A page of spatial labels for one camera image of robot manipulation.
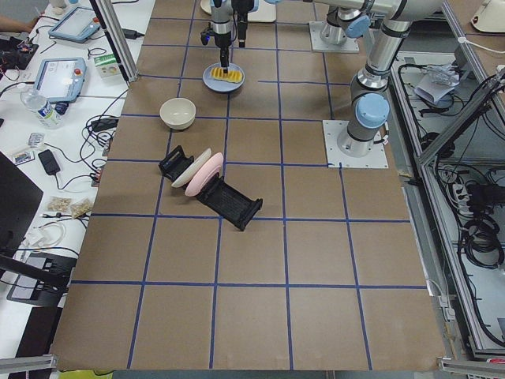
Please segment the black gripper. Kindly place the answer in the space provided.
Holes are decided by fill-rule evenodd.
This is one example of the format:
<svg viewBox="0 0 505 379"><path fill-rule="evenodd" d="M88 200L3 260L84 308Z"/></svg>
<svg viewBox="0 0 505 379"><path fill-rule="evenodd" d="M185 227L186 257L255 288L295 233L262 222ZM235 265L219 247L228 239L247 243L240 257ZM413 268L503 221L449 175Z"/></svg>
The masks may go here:
<svg viewBox="0 0 505 379"><path fill-rule="evenodd" d="M224 73L228 73L230 63L230 22L209 22L208 26L200 33L201 43L206 46L210 38L215 39L215 45L220 48L220 66Z"/></svg>

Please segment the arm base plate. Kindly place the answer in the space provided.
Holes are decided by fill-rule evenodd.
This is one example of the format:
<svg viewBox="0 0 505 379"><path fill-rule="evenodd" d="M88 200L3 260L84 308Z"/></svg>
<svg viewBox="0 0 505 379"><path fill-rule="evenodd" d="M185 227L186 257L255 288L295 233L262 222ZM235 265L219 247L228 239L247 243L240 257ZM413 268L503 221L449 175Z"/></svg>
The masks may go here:
<svg viewBox="0 0 505 379"><path fill-rule="evenodd" d="M313 51L339 54L359 52L357 39L349 38L340 27L326 21L311 21L309 31Z"/></svg>
<svg viewBox="0 0 505 379"><path fill-rule="evenodd" d="M371 141L355 141L347 120L323 120L327 165L333 168L388 169L380 132Z"/></svg>

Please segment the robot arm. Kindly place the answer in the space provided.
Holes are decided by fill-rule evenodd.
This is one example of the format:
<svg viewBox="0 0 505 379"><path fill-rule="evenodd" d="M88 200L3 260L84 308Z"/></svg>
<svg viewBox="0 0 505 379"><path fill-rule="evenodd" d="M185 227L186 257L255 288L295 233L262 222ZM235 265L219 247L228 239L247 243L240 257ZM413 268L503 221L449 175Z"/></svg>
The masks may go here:
<svg viewBox="0 0 505 379"><path fill-rule="evenodd" d="M352 116L338 137L339 149L348 156L369 153L377 131L387 121L390 105L383 97L403 40L411 24L422 20L442 5L441 1L326 1L327 25L340 29L348 38L358 38L370 26L370 13L384 15L380 30L365 65L350 84Z"/></svg>
<svg viewBox="0 0 505 379"><path fill-rule="evenodd" d="M211 37L220 49L220 65L224 73L228 73L230 57L229 49L232 44L232 27L236 28L239 47L245 47L248 28L248 15L256 12L258 1L231 0L210 1L211 21L200 33L201 43L206 46Z"/></svg>

